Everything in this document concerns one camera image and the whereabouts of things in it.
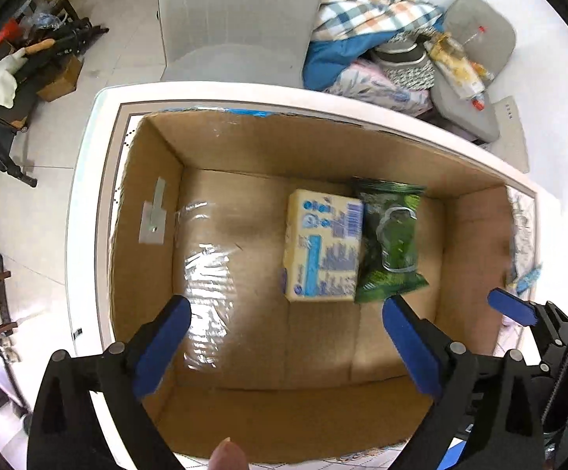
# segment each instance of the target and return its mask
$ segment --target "yellow box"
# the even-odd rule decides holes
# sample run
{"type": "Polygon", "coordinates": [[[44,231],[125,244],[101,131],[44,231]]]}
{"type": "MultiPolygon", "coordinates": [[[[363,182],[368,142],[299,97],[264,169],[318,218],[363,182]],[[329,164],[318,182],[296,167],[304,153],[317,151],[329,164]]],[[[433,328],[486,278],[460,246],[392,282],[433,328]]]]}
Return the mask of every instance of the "yellow box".
{"type": "Polygon", "coordinates": [[[289,301],[353,301],[358,279],[363,204],[297,189],[288,201],[284,248],[289,301]]]}

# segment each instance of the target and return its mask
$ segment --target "blue gripper pad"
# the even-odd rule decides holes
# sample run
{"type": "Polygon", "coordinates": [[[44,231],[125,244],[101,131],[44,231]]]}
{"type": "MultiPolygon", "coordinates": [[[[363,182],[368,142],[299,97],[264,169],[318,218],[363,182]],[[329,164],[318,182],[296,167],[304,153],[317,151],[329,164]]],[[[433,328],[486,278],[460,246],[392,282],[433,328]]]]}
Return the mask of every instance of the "blue gripper pad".
{"type": "Polygon", "coordinates": [[[443,457],[440,465],[438,465],[438,468],[436,470],[447,470],[448,468],[458,463],[460,455],[462,454],[462,451],[466,446],[466,442],[460,442],[459,444],[455,444],[455,446],[453,446],[451,449],[448,449],[445,453],[445,457],[443,457]]]}
{"type": "Polygon", "coordinates": [[[536,325],[537,320],[534,308],[529,303],[501,288],[491,290],[488,294],[488,304],[502,315],[513,319],[524,327],[536,325]]]}
{"type": "Polygon", "coordinates": [[[136,364],[132,388],[137,398],[155,392],[179,343],[191,326],[191,317],[191,303],[179,297],[179,302],[136,364]]]}
{"type": "Polygon", "coordinates": [[[393,298],[384,301],[382,320],[418,391],[440,397],[442,387],[438,361],[393,298]]]}

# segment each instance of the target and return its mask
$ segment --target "finger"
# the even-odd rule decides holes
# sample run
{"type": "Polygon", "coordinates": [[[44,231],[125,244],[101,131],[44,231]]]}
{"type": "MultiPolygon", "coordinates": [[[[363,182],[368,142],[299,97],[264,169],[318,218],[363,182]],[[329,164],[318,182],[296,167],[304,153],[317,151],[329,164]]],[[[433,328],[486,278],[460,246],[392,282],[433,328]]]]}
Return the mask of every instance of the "finger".
{"type": "Polygon", "coordinates": [[[214,449],[207,464],[208,470],[248,470],[247,456],[229,438],[214,449]]]}

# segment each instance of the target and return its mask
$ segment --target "cardboard box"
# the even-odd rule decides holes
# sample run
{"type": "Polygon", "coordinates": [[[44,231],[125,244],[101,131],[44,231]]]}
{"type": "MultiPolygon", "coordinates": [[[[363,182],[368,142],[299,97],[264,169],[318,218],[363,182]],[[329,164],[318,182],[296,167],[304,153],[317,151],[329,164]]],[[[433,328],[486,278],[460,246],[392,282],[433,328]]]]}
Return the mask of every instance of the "cardboard box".
{"type": "Polygon", "coordinates": [[[350,196],[354,176],[427,185],[417,246],[429,286],[405,299],[492,354],[501,315],[486,297],[504,284],[512,236],[495,172],[396,134],[292,114],[150,114],[128,150],[111,317],[125,341],[173,293],[191,300],[189,334],[144,401],[176,452],[208,457],[229,436],[250,461],[333,457],[406,439],[429,407],[383,329],[381,303],[283,295],[286,210],[298,188],[350,196]],[[159,244],[143,234],[154,220],[159,244]]]}
{"type": "Polygon", "coordinates": [[[82,63],[75,55],[70,55],[64,70],[44,88],[38,90],[37,95],[45,102],[50,103],[63,95],[74,92],[77,88],[77,79],[81,72],[82,63]]]}

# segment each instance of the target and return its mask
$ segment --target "tiled floor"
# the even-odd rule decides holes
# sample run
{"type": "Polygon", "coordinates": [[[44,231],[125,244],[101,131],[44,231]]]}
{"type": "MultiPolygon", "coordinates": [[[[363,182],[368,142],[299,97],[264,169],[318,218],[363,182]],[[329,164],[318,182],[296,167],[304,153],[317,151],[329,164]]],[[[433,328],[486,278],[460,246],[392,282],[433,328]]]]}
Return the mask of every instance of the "tiled floor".
{"type": "Polygon", "coordinates": [[[158,81],[164,52],[157,0],[71,0],[80,15],[109,33],[86,52],[77,90],[40,103],[12,156],[38,179],[30,188],[0,174],[0,252],[8,303],[19,328],[14,372],[33,406],[51,353],[73,353],[65,291],[65,229],[79,144],[95,95],[105,86],[158,81]]]}
{"type": "MultiPolygon", "coordinates": [[[[264,463],[252,463],[251,470],[377,470],[385,469],[399,455],[401,447],[385,447],[383,449],[371,449],[364,453],[350,454],[335,459],[318,459],[305,461],[295,465],[267,465],[264,463]]],[[[207,460],[198,457],[178,455],[180,463],[187,470],[206,470],[207,460]]]]}

